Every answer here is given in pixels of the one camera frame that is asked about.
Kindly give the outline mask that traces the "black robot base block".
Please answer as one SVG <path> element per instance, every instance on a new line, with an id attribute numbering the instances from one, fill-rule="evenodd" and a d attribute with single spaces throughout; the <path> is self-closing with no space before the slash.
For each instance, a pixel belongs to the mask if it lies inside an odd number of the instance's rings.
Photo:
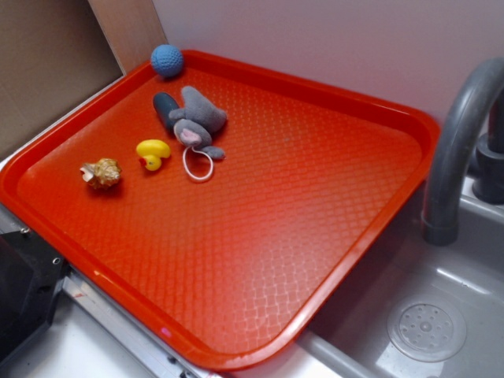
<path id="1" fill-rule="evenodd" d="M 68 270 L 31 229 L 1 234 L 1 365 L 51 327 Z"/>

